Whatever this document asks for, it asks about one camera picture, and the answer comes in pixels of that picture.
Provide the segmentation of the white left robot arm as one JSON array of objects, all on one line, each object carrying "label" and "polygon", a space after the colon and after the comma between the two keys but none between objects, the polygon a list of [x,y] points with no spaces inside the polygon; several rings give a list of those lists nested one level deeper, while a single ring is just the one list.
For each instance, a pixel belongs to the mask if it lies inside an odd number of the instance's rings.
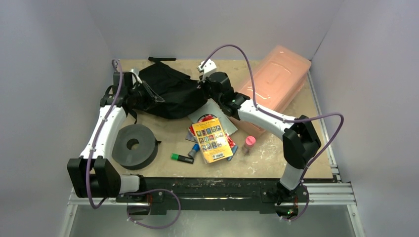
[{"label": "white left robot arm", "polygon": [[160,141],[148,127],[132,124],[123,127],[132,107],[146,97],[145,83],[133,72],[114,73],[100,101],[99,118],[92,136],[78,158],[67,163],[73,189],[79,198],[116,198],[128,194],[135,202],[147,197],[142,175],[121,175],[110,159],[119,159],[126,169],[142,169],[155,159]]}]

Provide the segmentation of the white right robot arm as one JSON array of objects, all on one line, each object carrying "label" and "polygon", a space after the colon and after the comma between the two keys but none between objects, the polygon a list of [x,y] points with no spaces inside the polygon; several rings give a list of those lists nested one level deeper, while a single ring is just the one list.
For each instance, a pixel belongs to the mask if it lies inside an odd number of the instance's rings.
[{"label": "white right robot arm", "polygon": [[286,116],[256,104],[249,96],[236,92],[224,72],[202,74],[199,87],[226,116],[252,123],[282,141],[287,164],[279,180],[277,194],[284,201],[295,197],[308,162],[321,147],[320,138],[309,118]]}]

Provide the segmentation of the black student backpack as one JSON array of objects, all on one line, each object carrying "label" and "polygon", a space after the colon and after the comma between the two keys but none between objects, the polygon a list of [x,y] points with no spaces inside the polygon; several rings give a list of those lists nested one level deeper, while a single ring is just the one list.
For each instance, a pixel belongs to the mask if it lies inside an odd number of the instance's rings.
[{"label": "black student backpack", "polygon": [[[189,75],[165,64],[166,61],[175,61],[175,58],[149,57],[148,60],[152,62],[152,65],[141,69],[139,77],[142,81],[146,81],[158,95],[162,96],[165,102],[155,103],[140,84],[138,88],[142,100],[137,108],[122,107],[126,114],[131,114],[135,118],[136,111],[142,111],[164,119],[181,119],[195,112],[207,102],[203,90],[198,88],[198,81],[192,80]],[[109,106],[113,101],[117,101],[116,96],[118,96],[122,85],[122,74],[118,69],[115,69],[113,84],[106,89],[100,100],[101,107]]]}]

